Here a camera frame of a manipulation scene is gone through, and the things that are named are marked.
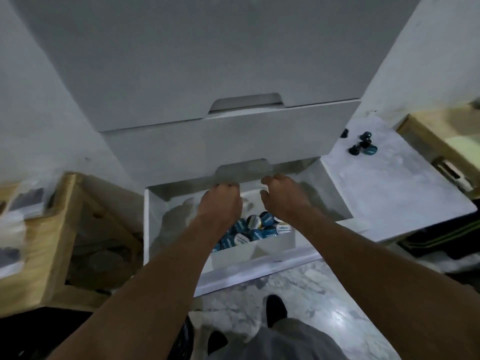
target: floor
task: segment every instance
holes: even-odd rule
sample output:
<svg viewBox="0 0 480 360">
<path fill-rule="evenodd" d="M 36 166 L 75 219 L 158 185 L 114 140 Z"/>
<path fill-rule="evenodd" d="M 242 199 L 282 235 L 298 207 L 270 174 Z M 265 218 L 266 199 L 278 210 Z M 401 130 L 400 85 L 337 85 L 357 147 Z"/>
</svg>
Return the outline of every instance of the floor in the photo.
<svg viewBox="0 0 480 360">
<path fill-rule="evenodd" d="M 198 297 L 189 313 L 195 327 L 192 360 L 207 357 L 210 333 L 248 340 L 266 326 L 265 300 L 279 295 L 288 316 L 330 335 L 350 360 L 400 359 L 346 292 L 330 267 L 317 260 Z"/>
</svg>

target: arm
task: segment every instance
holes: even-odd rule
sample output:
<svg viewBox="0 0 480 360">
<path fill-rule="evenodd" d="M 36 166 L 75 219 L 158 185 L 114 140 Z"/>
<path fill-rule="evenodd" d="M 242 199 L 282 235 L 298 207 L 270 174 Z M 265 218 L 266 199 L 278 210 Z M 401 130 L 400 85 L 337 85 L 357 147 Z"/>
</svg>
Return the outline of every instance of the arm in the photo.
<svg viewBox="0 0 480 360">
<path fill-rule="evenodd" d="M 238 185 L 208 191 L 182 236 L 141 268 L 49 360 L 166 359 L 210 252 L 241 212 Z"/>
<path fill-rule="evenodd" d="M 265 208 L 310 241 L 402 359 L 480 359 L 475 291 L 332 222 L 290 178 L 262 183 Z"/>
</svg>

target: open box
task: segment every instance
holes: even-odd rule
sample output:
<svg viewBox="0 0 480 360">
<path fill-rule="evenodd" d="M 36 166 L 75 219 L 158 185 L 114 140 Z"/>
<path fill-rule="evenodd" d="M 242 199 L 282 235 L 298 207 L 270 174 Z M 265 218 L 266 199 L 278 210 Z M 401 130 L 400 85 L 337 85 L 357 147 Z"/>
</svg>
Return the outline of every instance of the open box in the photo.
<svg viewBox="0 0 480 360">
<path fill-rule="evenodd" d="M 260 183 L 265 175 L 283 173 L 297 181 L 311 203 L 337 223 L 361 232 L 366 223 L 354 218 L 327 166 L 320 158 L 268 164 L 259 159 L 221 166 L 214 175 L 149 187 L 144 205 L 144 264 L 176 240 L 195 217 L 203 194 L 216 183 L 240 183 L 242 217 L 265 211 Z M 201 272 L 195 296 L 259 278 L 320 258 L 300 232 L 268 237 L 210 254 Z"/>
</svg>

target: white wall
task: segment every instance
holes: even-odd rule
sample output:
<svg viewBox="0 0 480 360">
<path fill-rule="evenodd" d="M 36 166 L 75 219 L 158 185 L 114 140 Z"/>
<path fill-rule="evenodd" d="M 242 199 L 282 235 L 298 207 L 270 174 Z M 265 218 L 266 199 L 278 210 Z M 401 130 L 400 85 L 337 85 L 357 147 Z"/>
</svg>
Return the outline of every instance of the white wall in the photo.
<svg viewBox="0 0 480 360">
<path fill-rule="evenodd" d="M 92 175 L 88 189 L 132 230 L 141 230 L 142 198 L 130 192 L 141 191 L 89 125 L 13 7 L 0 0 L 0 182 L 54 168 Z"/>
<path fill-rule="evenodd" d="M 396 125 L 409 112 L 480 96 L 480 0 L 421 0 L 354 117 Z"/>
</svg>

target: white tabletop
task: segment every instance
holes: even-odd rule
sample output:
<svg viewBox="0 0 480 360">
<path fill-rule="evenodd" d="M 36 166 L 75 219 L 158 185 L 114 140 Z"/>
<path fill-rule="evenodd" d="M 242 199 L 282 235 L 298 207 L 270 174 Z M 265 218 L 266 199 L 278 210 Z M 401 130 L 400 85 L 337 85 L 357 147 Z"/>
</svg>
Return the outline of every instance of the white tabletop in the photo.
<svg viewBox="0 0 480 360">
<path fill-rule="evenodd" d="M 348 137 L 321 159 L 354 217 L 369 223 L 363 236 L 379 242 L 477 210 L 381 118 L 356 118 L 347 128 Z M 351 155 L 348 149 L 365 131 L 377 153 Z"/>
</svg>

